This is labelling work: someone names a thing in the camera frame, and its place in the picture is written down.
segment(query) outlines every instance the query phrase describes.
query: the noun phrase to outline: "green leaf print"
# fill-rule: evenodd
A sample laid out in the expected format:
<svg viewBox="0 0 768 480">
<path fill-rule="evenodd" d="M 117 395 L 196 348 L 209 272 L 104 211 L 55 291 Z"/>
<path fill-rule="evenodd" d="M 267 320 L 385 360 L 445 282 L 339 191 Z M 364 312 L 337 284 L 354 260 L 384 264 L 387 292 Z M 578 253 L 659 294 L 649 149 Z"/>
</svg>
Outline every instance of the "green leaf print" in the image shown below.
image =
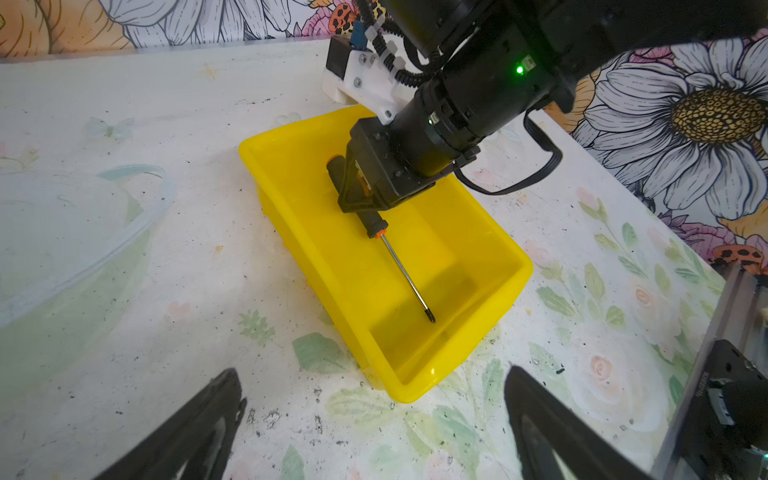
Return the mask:
<svg viewBox="0 0 768 480">
<path fill-rule="evenodd" d="M 605 313 L 605 321 L 615 329 L 623 329 L 626 326 L 624 311 L 615 305 L 608 307 L 608 311 Z"/>
<path fill-rule="evenodd" d="M 683 261 L 683 255 L 680 252 L 680 247 L 677 245 L 677 242 L 675 242 L 671 238 L 670 238 L 670 246 L 668 246 L 667 249 L 664 251 L 664 255 L 675 263 L 680 263 Z"/>
<path fill-rule="evenodd" d="M 674 272 L 684 280 L 687 280 L 691 283 L 698 284 L 699 280 L 701 280 L 700 276 L 696 275 L 694 271 L 687 268 L 676 268 Z"/>
<path fill-rule="evenodd" d="M 669 296 L 672 291 L 672 282 L 670 281 L 669 275 L 667 275 L 667 271 L 658 263 L 654 266 L 654 279 L 656 280 L 659 290 L 661 290 L 665 296 Z"/>
<path fill-rule="evenodd" d="M 637 243 L 637 233 L 635 233 L 634 228 L 629 224 L 629 222 L 621 226 L 621 236 L 624 237 L 624 242 L 629 248 L 634 247 L 634 245 Z"/>
<path fill-rule="evenodd" d="M 493 359 L 485 366 L 482 374 L 483 407 L 485 418 L 502 404 L 502 390 L 504 389 L 504 370 L 499 359 Z"/>
<path fill-rule="evenodd" d="M 589 207 L 587 204 L 583 204 L 582 202 L 579 202 L 579 207 L 590 217 L 594 218 L 595 220 L 599 220 L 603 223 L 605 223 L 608 220 L 608 214 L 605 212 L 605 208 L 603 206 L 603 201 L 598 199 L 598 202 L 600 204 L 600 209 L 595 210 L 592 207 Z"/>
<path fill-rule="evenodd" d="M 725 279 L 716 271 L 708 268 L 705 270 L 708 280 L 707 288 L 712 290 L 715 295 L 721 295 L 723 293 L 723 287 L 725 287 Z"/>
<path fill-rule="evenodd" d="M 288 447 L 280 469 L 280 480 L 304 480 L 304 459 L 293 445 Z"/>
<path fill-rule="evenodd" d="M 451 375 L 446 376 L 442 382 L 438 383 L 438 387 L 461 392 L 463 390 L 462 377 L 456 372 L 451 372 Z"/>
<path fill-rule="evenodd" d="M 368 457 L 368 465 L 374 478 L 396 478 L 403 467 L 400 454 L 389 445 L 380 445 Z"/>
<path fill-rule="evenodd" d="M 680 399 L 683 398 L 683 384 L 680 383 L 680 380 L 678 380 L 676 376 L 671 376 L 669 385 L 672 400 L 674 400 L 675 405 L 677 405 L 680 403 Z"/>
<path fill-rule="evenodd" d="M 595 235 L 594 241 L 598 242 L 598 244 L 606 250 L 614 250 L 614 251 L 619 250 L 619 246 L 616 243 L 614 243 L 613 240 L 606 237 L 602 233 L 598 233 L 597 235 Z"/>
<path fill-rule="evenodd" d="M 640 250 L 639 248 L 636 248 L 632 250 L 634 253 L 635 258 L 637 259 L 637 265 L 640 266 L 643 271 L 648 270 L 648 258 L 645 257 L 645 252 L 643 250 Z"/>
<path fill-rule="evenodd" d="M 689 319 L 692 319 L 696 316 L 696 312 L 693 308 L 690 307 L 688 302 L 685 300 L 680 301 L 680 322 L 683 323 L 684 326 L 687 325 L 687 321 Z"/>
<path fill-rule="evenodd" d="M 243 326 L 240 335 L 255 340 L 258 346 L 265 347 L 275 336 L 275 329 L 266 323 L 265 316 L 259 316 L 258 311 L 251 313 L 248 310 L 248 313 L 241 313 L 240 318 L 241 320 L 237 323 Z"/>
<path fill-rule="evenodd" d="M 584 284 L 573 272 L 568 274 L 568 289 L 571 291 L 571 296 L 573 296 L 576 304 L 584 305 Z"/>
<path fill-rule="evenodd" d="M 707 317 L 712 318 L 714 316 L 715 307 L 709 304 L 709 302 L 707 302 L 706 300 L 701 300 L 699 304 L 701 305 L 701 309 L 704 311 Z"/>
<path fill-rule="evenodd" d="M 406 435 L 411 446 L 422 457 L 427 457 L 434 449 L 446 449 L 445 440 L 437 421 L 418 409 L 409 410 L 404 415 Z"/>
<path fill-rule="evenodd" d="M 484 362 L 490 358 L 493 358 L 494 345 L 498 342 L 498 339 L 502 337 L 502 325 L 496 323 L 490 332 L 486 333 L 480 343 L 472 352 L 471 360 L 473 362 Z"/>
<path fill-rule="evenodd" d="M 542 288 L 537 289 L 536 293 L 539 298 L 541 298 L 541 301 L 544 302 L 544 305 L 550 310 L 562 313 L 565 316 L 575 315 L 576 311 L 573 306 L 571 306 L 565 298 L 556 294 L 552 288 L 543 286 Z"/>
<path fill-rule="evenodd" d="M 656 352 L 656 355 L 658 355 L 658 357 L 661 360 L 665 361 L 666 363 L 669 363 L 670 365 L 674 365 L 674 360 L 677 358 L 677 354 L 675 354 L 675 356 L 672 358 L 672 360 L 669 360 L 669 359 L 667 359 L 666 356 L 664 356 L 664 353 L 661 351 L 661 349 L 659 348 L 658 345 L 651 345 L 650 347 L 652 349 L 654 349 L 654 351 Z"/>
<path fill-rule="evenodd" d="M 562 281 L 563 267 L 560 266 L 560 263 L 557 261 L 552 262 L 551 266 L 541 266 L 538 264 L 537 266 L 541 271 L 541 276 L 543 276 L 545 279 Z"/>
<path fill-rule="evenodd" d="M 560 369 L 560 363 L 543 346 L 528 342 L 528 349 L 531 352 L 531 362 L 539 372 L 552 376 Z"/>
<path fill-rule="evenodd" d="M 690 373 L 693 372 L 694 370 L 693 362 L 678 353 L 675 354 L 673 363 L 676 365 L 680 365 L 680 367 L 688 376 L 690 376 Z"/>
<path fill-rule="evenodd" d="M 319 333 L 293 341 L 293 351 L 303 370 L 317 373 L 342 373 L 349 369 L 349 357 L 339 345 Z"/>
<path fill-rule="evenodd" d="M 568 396 L 568 388 L 562 377 L 563 366 L 543 346 L 528 342 L 528 350 L 531 352 L 531 363 L 535 371 L 544 377 L 547 388 L 560 399 Z"/>
<path fill-rule="evenodd" d="M 561 342 L 563 342 L 565 344 L 568 344 L 568 343 L 571 342 L 571 331 L 569 329 L 567 329 L 567 328 L 565 328 L 563 326 L 559 326 L 558 328 L 556 328 L 554 330 L 554 333 L 555 333 L 555 335 L 558 336 L 558 339 Z"/>
<path fill-rule="evenodd" d="M 600 277 L 598 269 L 594 268 L 594 265 L 591 263 L 584 265 L 584 279 L 587 281 L 587 290 L 589 290 L 594 299 L 602 299 L 605 295 L 605 282 Z"/>
<path fill-rule="evenodd" d="M 706 276 L 707 274 L 704 272 L 704 267 L 701 264 L 701 257 L 694 252 L 688 245 L 683 246 L 683 250 L 685 250 L 685 254 L 688 255 L 688 260 L 694 265 L 694 268 L 701 276 Z"/>
<path fill-rule="evenodd" d="M 331 315 L 326 312 L 326 309 L 323 309 L 323 311 L 319 315 L 320 321 L 323 322 L 325 325 L 333 325 L 333 319 L 331 319 Z"/>
<path fill-rule="evenodd" d="M 385 425 L 395 415 L 395 403 L 370 387 L 341 389 L 328 399 L 328 413 L 363 429 Z"/>
<path fill-rule="evenodd" d="M 589 309 L 589 314 L 592 315 L 593 319 L 599 321 L 603 318 L 603 314 L 600 311 L 600 307 L 594 302 L 594 300 L 590 300 L 587 302 L 587 308 Z"/>
<path fill-rule="evenodd" d="M 458 458 L 467 476 L 474 480 L 480 462 L 480 442 L 474 427 L 458 410 L 447 406 L 437 406 L 432 416 L 442 434 L 449 439 L 449 451 Z"/>
<path fill-rule="evenodd" d="M 675 340 L 677 340 L 677 343 L 679 343 L 680 346 L 683 348 L 683 351 L 690 352 L 690 346 L 688 345 L 688 338 L 685 336 L 685 332 L 680 332 L 680 335 L 674 338 Z"/>
<path fill-rule="evenodd" d="M 624 266 L 629 272 L 635 276 L 639 276 L 640 278 L 648 278 L 648 275 L 645 274 L 643 269 L 641 269 L 635 262 L 632 260 L 623 257 L 619 255 L 619 261 L 621 262 L 621 265 Z"/>
</svg>

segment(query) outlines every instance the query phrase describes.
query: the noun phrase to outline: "white daisy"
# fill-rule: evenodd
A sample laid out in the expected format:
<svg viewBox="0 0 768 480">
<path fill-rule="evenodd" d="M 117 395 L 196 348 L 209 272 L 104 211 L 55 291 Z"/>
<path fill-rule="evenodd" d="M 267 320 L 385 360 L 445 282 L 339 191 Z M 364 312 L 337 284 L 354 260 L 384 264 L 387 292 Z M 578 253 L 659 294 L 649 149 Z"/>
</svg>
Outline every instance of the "white daisy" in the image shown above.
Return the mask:
<svg viewBox="0 0 768 480">
<path fill-rule="evenodd" d="M 718 217 L 751 214 L 768 188 L 752 143 L 768 151 L 768 38 L 746 52 L 738 38 L 672 52 L 677 68 L 609 71 L 573 135 L 623 184 L 644 180 L 644 196 L 672 210 L 706 195 Z"/>
<path fill-rule="evenodd" d="M 99 0 L 135 47 L 216 43 L 286 31 L 288 0 Z"/>
</svg>

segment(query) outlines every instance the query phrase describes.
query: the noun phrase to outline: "screwdriver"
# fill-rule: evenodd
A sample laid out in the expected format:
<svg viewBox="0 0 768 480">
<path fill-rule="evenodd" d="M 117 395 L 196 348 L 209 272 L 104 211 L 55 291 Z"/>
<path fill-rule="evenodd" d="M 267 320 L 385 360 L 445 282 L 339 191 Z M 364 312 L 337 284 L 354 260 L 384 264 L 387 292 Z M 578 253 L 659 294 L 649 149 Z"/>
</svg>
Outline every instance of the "screwdriver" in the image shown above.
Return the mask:
<svg viewBox="0 0 768 480">
<path fill-rule="evenodd" d="M 328 169 L 328 176 L 331 177 L 331 181 L 333 182 L 333 186 L 336 188 L 336 191 L 341 191 L 341 183 L 343 182 L 345 169 L 344 157 L 339 155 L 338 157 L 332 158 L 326 165 L 326 168 Z M 362 194 L 362 185 L 359 185 L 359 188 L 361 190 L 360 193 Z M 435 323 L 435 315 L 427 306 L 424 298 L 422 297 L 422 294 L 419 293 L 419 289 L 416 288 L 413 280 L 411 280 L 411 276 L 408 275 L 406 268 L 402 265 L 402 262 L 397 257 L 397 253 L 395 253 L 392 245 L 390 245 L 389 241 L 386 239 L 385 233 L 386 229 L 389 227 L 389 224 L 381 217 L 381 215 L 379 215 L 379 212 L 362 211 L 356 213 L 357 217 L 362 222 L 362 225 L 366 228 L 368 238 L 381 238 L 383 240 L 387 250 L 389 251 L 389 254 L 392 255 L 392 258 L 395 260 L 395 263 L 397 263 L 398 268 L 402 272 L 402 275 L 406 278 L 406 280 L 408 280 L 408 284 L 413 289 L 413 293 L 416 294 L 419 302 L 422 303 L 422 306 L 424 307 L 424 313 L 426 313 L 427 318 L 429 318 L 430 322 Z"/>
</svg>

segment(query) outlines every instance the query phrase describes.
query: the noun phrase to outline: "floral wallpaper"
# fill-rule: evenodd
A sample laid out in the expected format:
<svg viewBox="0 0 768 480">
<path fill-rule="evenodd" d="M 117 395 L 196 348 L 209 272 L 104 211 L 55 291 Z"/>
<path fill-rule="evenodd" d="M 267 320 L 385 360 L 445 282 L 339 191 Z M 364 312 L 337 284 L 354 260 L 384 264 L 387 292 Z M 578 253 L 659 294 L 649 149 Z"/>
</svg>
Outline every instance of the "floral wallpaper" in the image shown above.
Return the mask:
<svg viewBox="0 0 768 480">
<path fill-rule="evenodd" d="M 0 55 L 333 35 L 357 15 L 353 0 L 0 0 Z M 768 267 L 767 35 L 627 52 L 578 83 L 571 113 L 546 108 L 705 260 L 756 275 Z"/>
<path fill-rule="evenodd" d="M 357 15 L 353 0 L 0 0 L 0 56 L 332 35 Z"/>
<path fill-rule="evenodd" d="M 768 266 L 767 35 L 628 52 L 581 80 L 573 112 L 548 107 L 696 253 L 755 275 Z"/>
</svg>

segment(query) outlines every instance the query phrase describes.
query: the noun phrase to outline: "yellow plastic bin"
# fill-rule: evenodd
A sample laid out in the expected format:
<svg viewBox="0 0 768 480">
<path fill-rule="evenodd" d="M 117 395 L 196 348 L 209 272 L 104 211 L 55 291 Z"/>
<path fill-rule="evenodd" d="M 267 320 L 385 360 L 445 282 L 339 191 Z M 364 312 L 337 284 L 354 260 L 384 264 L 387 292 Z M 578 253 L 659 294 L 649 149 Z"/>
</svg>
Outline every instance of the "yellow plastic bin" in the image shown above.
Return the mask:
<svg viewBox="0 0 768 480">
<path fill-rule="evenodd" d="M 245 140 L 240 156 L 274 223 L 371 384 L 414 402 L 464 362 L 533 272 L 453 176 L 382 212 L 387 237 L 435 314 L 430 323 L 381 240 L 344 214 L 326 162 L 372 117 L 344 108 Z"/>
</svg>

